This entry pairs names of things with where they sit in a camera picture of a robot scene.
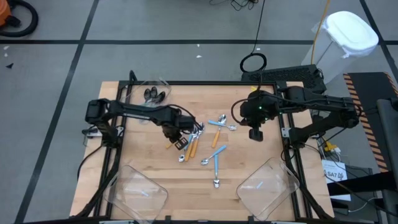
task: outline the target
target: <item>clear plastic container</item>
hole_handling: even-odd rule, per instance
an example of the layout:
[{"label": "clear plastic container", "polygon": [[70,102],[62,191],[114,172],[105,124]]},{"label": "clear plastic container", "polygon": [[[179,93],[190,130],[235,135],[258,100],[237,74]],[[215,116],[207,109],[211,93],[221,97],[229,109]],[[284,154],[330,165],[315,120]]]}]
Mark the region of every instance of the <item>clear plastic container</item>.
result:
[{"label": "clear plastic container", "polygon": [[299,187],[299,180],[276,158],[270,158],[236,189],[244,206],[260,221]]},{"label": "clear plastic container", "polygon": [[167,200],[167,191],[129,165],[104,191],[104,198],[140,224],[151,224]]}]

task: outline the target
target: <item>white trash can lid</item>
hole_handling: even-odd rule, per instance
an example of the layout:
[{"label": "white trash can lid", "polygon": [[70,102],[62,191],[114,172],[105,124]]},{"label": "white trash can lid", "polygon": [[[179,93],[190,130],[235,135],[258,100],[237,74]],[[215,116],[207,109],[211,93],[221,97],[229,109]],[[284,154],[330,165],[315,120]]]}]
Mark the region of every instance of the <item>white trash can lid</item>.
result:
[{"label": "white trash can lid", "polygon": [[352,12],[333,13],[325,25],[331,38],[353,55],[368,54],[379,43],[379,37],[372,28]]}]

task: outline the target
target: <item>wooden tabletop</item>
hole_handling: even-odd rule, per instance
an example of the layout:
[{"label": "wooden tabletop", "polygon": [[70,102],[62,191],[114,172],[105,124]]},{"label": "wooden tabletop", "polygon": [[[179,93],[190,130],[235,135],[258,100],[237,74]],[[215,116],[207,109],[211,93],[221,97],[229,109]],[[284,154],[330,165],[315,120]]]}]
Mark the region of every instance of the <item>wooden tabletop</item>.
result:
[{"label": "wooden tabletop", "polygon": [[[288,85],[302,84],[292,82]],[[99,97],[115,99],[117,87],[118,82],[103,82]],[[134,88],[130,103],[142,103],[145,88]],[[262,90],[273,92],[271,86],[262,86]],[[280,158],[282,141],[278,119],[262,125],[263,142],[249,139],[249,127],[238,126],[233,132],[221,130],[216,149],[224,144],[227,149],[219,155],[220,188],[213,186],[213,161],[207,166],[200,164],[203,158],[216,150],[211,144],[218,128],[209,125],[207,121],[217,120],[221,114],[226,114],[227,124],[235,124],[231,117],[231,105],[247,98],[250,92],[250,86],[172,86],[167,103],[186,108],[196,116],[198,122],[205,123],[196,156],[188,162],[178,161],[182,152],[175,147],[165,148],[169,142],[160,127],[127,119],[121,166],[130,165],[167,190],[169,196],[158,220],[163,220],[166,215],[171,215],[173,220],[247,220],[251,215],[238,198],[236,188],[265,161],[272,157]],[[235,107],[234,113],[239,119],[239,105]],[[284,119],[287,126],[287,117],[284,116]],[[296,127],[310,124],[309,111],[294,114],[294,122]],[[307,144],[317,146],[312,139]],[[99,138],[90,139],[85,156],[99,145]],[[333,216],[319,154],[310,148],[303,148],[300,152],[309,191],[323,209]],[[104,150],[101,150],[82,167],[70,215],[78,213],[98,188],[103,157]],[[300,213],[304,217],[301,192],[298,190],[297,193]],[[113,208],[112,218],[131,219],[116,207]],[[271,213],[268,220],[294,220],[290,197]]]}]

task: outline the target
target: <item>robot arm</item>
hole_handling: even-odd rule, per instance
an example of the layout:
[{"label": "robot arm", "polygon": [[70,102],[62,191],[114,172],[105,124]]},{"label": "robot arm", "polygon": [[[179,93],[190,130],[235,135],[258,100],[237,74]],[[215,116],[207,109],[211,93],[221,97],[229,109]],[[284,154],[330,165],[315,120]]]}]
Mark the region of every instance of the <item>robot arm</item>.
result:
[{"label": "robot arm", "polygon": [[282,113],[298,113],[307,109],[331,113],[327,118],[304,128],[290,128],[289,139],[292,146],[303,147],[310,136],[334,127],[353,128],[359,123],[359,115],[351,98],[320,95],[299,86],[278,89],[278,92],[283,93],[284,98],[257,89],[249,94],[247,101],[242,103],[240,115],[243,120],[240,125],[252,127],[249,131],[251,139],[263,140],[259,127],[268,119],[274,119]]},{"label": "robot arm", "polygon": [[192,132],[196,125],[193,116],[182,115],[178,108],[171,106],[158,106],[150,108],[146,106],[130,105],[116,100],[91,100],[88,103],[85,121],[95,125],[102,133],[102,142],[108,147],[117,147],[120,144],[118,130],[111,127],[108,121],[117,116],[145,119],[161,126],[166,138],[175,143],[177,149],[183,149],[188,141],[182,138],[181,132]]}]

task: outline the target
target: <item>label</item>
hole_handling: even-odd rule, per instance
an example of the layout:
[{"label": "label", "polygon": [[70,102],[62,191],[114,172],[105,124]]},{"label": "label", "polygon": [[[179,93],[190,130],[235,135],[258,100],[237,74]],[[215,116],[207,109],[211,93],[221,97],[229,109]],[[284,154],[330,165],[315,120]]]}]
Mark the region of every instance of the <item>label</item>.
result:
[{"label": "label", "polygon": [[[342,162],[333,162],[333,161],[328,161],[322,159],[322,166],[323,166],[323,173],[325,173],[326,176],[328,176],[330,179],[339,182],[342,180],[347,179],[347,172],[345,171],[346,169],[346,164]],[[326,183],[332,183],[330,179],[326,178]],[[345,201],[351,201],[351,196],[350,195],[336,195],[336,196],[330,196],[330,198],[333,199],[338,199],[338,200],[345,200]]]}]

